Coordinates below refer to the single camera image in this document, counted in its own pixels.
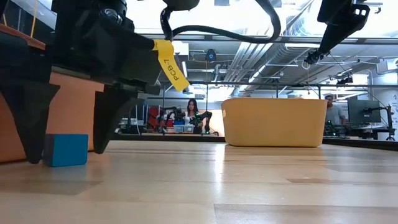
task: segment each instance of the blue cube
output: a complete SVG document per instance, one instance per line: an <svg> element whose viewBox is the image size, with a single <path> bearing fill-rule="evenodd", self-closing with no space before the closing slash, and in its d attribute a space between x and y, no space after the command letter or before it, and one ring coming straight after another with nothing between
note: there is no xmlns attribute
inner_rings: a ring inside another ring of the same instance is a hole
<svg viewBox="0 0 398 224"><path fill-rule="evenodd" d="M87 134L46 134L43 163L49 167L87 163Z"/></svg>

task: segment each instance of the woman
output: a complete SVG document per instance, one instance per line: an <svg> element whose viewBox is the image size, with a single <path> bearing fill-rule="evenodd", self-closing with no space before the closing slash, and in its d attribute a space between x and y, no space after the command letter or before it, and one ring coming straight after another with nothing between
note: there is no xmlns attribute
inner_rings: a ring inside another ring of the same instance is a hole
<svg viewBox="0 0 398 224"><path fill-rule="evenodd" d="M198 103L195 99L190 99L188 101L187 111L185 112L185 124L189 124L191 120L195 119L196 114L198 114ZM193 128L194 134L201 134L201 127L203 126L202 121L198 122L198 125Z"/></svg>

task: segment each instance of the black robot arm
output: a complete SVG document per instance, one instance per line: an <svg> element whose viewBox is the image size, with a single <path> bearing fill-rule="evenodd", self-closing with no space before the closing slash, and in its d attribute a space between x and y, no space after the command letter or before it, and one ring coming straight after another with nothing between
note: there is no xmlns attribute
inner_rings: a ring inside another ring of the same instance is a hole
<svg viewBox="0 0 398 224"><path fill-rule="evenodd" d="M318 22L328 26L319 49L309 52L305 61L311 65L322 60L333 47L364 27L369 12L369 6L353 4L352 0L323 0Z"/></svg>

